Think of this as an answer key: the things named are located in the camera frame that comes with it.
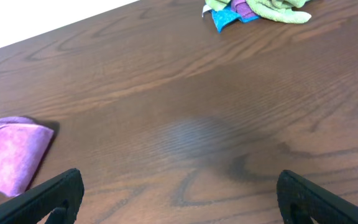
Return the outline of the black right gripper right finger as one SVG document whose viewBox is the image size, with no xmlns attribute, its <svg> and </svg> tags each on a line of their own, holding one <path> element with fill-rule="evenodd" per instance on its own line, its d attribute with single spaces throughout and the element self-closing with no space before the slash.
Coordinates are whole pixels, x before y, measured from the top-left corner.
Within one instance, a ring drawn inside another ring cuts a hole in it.
<svg viewBox="0 0 358 224">
<path fill-rule="evenodd" d="M 358 224 L 358 206 L 290 170 L 279 175 L 277 202 L 285 224 Z"/>
</svg>

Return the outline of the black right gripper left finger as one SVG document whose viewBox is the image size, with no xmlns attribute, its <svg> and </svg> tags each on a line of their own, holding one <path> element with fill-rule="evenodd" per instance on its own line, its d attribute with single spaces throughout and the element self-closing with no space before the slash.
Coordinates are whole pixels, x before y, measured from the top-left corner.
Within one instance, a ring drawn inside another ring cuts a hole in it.
<svg viewBox="0 0 358 224">
<path fill-rule="evenodd" d="M 0 223 L 73 224 L 85 193 L 81 173 L 69 169 L 0 205 Z"/>
</svg>

